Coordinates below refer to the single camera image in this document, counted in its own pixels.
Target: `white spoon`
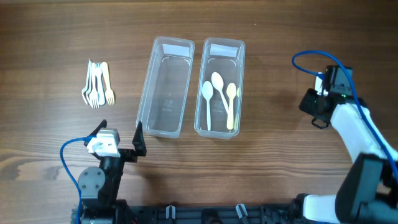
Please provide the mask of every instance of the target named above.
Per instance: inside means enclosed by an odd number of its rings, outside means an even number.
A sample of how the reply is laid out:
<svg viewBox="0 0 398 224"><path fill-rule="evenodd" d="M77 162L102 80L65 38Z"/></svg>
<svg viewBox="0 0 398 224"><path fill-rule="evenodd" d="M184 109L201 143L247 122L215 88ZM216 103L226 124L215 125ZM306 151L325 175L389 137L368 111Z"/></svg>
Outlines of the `white spoon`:
<svg viewBox="0 0 398 224"><path fill-rule="evenodd" d="M212 82L214 88L216 90L218 90L219 93L221 94L221 99L223 100L225 111L228 114L229 113L228 104L226 103L224 93L223 93L223 86L224 86L223 78L221 77L221 75L219 75L219 73L213 72L213 74L211 75L211 82Z"/></svg>
<svg viewBox="0 0 398 224"><path fill-rule="evenodd" d="M229 113L226 120L226 127L229 130L234 128L234 98L236 96L236 86L234 83L230 83L226 89L226 94L229 98Z"/></svg>
<svg viewBox="0 0 398 224"><path fill-rule="evenodd" d="M211 130L211 119L210 119L210 99L213 96L213 86L209 81L205 81L202 88L201 88L201 93L203 97L207 101L207 130Z"/></svg>

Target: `wood grain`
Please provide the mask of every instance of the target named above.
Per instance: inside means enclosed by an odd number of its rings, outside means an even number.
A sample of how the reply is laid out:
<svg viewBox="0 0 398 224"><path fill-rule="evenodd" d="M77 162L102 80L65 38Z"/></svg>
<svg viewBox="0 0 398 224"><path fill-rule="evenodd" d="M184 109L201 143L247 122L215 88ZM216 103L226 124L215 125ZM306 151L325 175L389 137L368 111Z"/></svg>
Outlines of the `wood grain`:
<svg viewBox="0 0 398 224"><path fill-rule="evenodd" d="M322 49L354 68L359 96L398 147L398 3L395 1L136 1L0 5L0 223L68 223L77 191L60 146L102 119L131 147L147 64L158 35L193 40L195 56L179 139L145 136L148 155L125 166L130 205L286 202L335 194L351 166L332 129L298 105L314 77L294 53ZM204 40L246 44L241 132L201 138L193 128ZM88 59L107 61L117 102L81 98ZM298 63L323 70L331 62ZM97 166L82 144L65 150L72 174Z"/></svg>

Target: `plastic bin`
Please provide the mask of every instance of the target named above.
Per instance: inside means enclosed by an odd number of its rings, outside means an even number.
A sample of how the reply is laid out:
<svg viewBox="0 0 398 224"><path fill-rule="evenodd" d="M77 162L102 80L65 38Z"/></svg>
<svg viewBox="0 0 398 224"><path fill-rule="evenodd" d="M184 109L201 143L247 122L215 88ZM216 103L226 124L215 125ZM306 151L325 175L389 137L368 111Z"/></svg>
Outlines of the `plastic bin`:
<svg viewBox="0 0 398 224"><path fill-rule="evenodd" d="M199 135L210 138L229 139L239 133L242 109L244 51L245 45L241 40L221 38L207 38L205 40L195 114L195 130ZM228 85L230 83L236 85L237 95L234 98L234 128L232 130L226 127L228 114L222 102L221 95L215 88L213 88L213 96L210 100L211 130L207 130L207 105L201 89L205 81L211 82L213 72L218 72L223 78L223 93L227 102L229 102L226 94Z"/></svg>
<svg viewBox="0 0 398 224"><path fill-rule="evenodd" d="M155 39L136 121L145 133L180 136L194 50L191 40Z"/></svg>

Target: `clear plastic bin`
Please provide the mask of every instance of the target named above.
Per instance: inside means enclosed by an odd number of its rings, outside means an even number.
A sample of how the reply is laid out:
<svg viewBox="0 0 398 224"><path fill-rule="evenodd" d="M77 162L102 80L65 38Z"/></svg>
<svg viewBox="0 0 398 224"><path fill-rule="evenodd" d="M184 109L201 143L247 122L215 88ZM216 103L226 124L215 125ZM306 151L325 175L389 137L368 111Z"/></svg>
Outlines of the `clear plastic bin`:
<svg viewBox="0 0 398 224"><path fill-rule="evenodd" d="M241 40L207 38L203 47L201 70L198 87L197 110L195 115L195 130L199 135L210 138L230 139L239 133L244 71L245 45ZM229 106L226 89L234 83L237 95L234 98L234 127L229 130L226 126L228 114L225 110L221 95L213 87L213 96L210 99L211 130L207 130L206 99L201 89L205 81L211 82L211 75L217 72L224 82L223 93Z"/></svg>
<svg viewBox="0 0 398 224"><path fill-rule="evenodd" d="M145 133L180 136L194 50L191 40L155 39L136 121Z"/></svg>

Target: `empty plastic bin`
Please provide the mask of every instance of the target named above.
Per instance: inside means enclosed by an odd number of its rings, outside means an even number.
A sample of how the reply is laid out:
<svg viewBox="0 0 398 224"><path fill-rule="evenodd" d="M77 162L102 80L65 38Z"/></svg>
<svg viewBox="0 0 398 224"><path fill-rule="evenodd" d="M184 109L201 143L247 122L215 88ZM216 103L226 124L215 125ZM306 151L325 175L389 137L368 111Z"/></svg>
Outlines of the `empty plastic bin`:
<svg viewBox="0 0 398 224"><path fill-rule="evenodd" d="M195 114L195 130L199 135L210 138L229 139L239 133L244 71L245 45L241 40L207 38L203 47L201 70L198 87L197 110ZM226 89L230 83L234 83L237 95L234 98L234 127L227 128L228 114L225 110L221 95L213 88L213 96L210 100L211 130L207 129L206 99L201 89L205 81L211 82L213 72L221 75L224 82L223 93L229 106L229 98Z"/></svg>
<svg viewBox="0 0 398 224"><path fill-rule="evenodd" d="M191 40L155 39L136 121L145 133L180 136L194 50Z"/></svg>

